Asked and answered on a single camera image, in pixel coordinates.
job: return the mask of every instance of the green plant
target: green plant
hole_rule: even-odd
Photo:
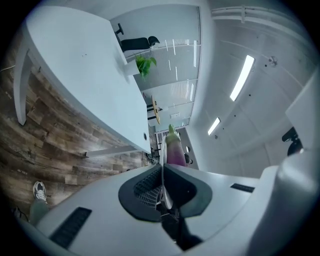
[[[135,62],[140,72],[140,75],[143,78],[145,78],[146,75],[149,74],[151,63],[154,63],[154,65],[157,66],[157,61],[154,57],[145,58],[142,55],[138,55],[135,58]]]

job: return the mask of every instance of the potted plant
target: potted plant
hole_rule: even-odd
[[[152,63],[157,66],[157,61],[154,57],[145,58],[142,55],[138,55],[134,60],[124,66],[124,73],[127,76],[140,73],[141,77],[145,78],[146,75],[149,74],[149,69]]]
[[[142,55],[138,55],[135,58],[135,62],[142,78],[145,78],[149,74],[151,63],[157,66],[157,61],[154,57],[145,58]]]

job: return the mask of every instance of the table leg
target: table leg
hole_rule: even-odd
[[[113,147],[108,149],[102,149],[97,151],[88,151],[85,153],[86,157],[99,157],[99,156],[115,156],[119,154],[125,153],[132,153],[132,152],[139,152],[141,150],[136,149],[133,146],[120,146],[120,147]]]
[[[15,59],[13,95],[18,122],[23,126],[26,122],[26,96],[32,61],[28,56],[28,46],[22,40]]]

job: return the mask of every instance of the chair backrest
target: chair backrest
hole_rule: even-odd
[[[149,41],[145,37],[125,39],[121,41],[121,44],[121,49],[123,52],[129,50],[145,50],[150,48]]]

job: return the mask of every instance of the white table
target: white table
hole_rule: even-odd
[[[23,40],[14,70],[18,121],[26,122],[26,93],[32,64],[62,96],[91,121],[129,146],[87,152],[87,157],[135,151],[150,153],[146,103],[110,22],[60,6],[33,10],[22,24]]]

